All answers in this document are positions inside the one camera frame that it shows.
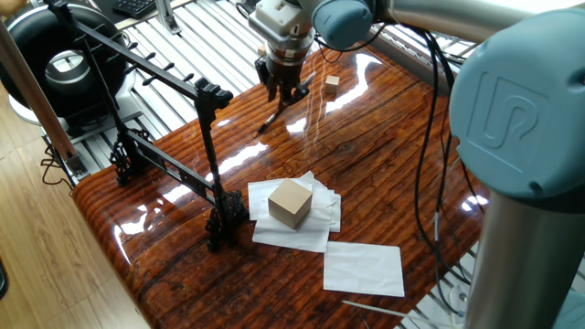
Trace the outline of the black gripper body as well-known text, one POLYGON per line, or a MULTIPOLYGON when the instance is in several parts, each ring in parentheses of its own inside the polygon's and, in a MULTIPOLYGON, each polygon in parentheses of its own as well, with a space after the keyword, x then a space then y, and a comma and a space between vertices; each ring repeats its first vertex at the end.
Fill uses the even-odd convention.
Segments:
POLYGON ((268 87, 282 83, 292 88, 300 83, 303 63, 278 62, 272 58, 267 58, 266 68, 269 73, 268 87))

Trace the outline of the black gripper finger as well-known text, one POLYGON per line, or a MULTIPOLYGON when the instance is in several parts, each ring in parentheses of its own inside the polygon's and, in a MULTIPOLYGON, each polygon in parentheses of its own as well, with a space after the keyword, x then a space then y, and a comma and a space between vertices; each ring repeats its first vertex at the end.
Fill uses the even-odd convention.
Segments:
POLYGON ((306 80, 295 87, 281 85, 280 87, 280 105, 294 105, 309 94, 310 81, 306 80))
POLYGON ((268 101, 273 101, 276 97, 278 86, 276 62, 270 57, 259 57, 254 62, 254 65, 261 84, 268 91, 268 101))

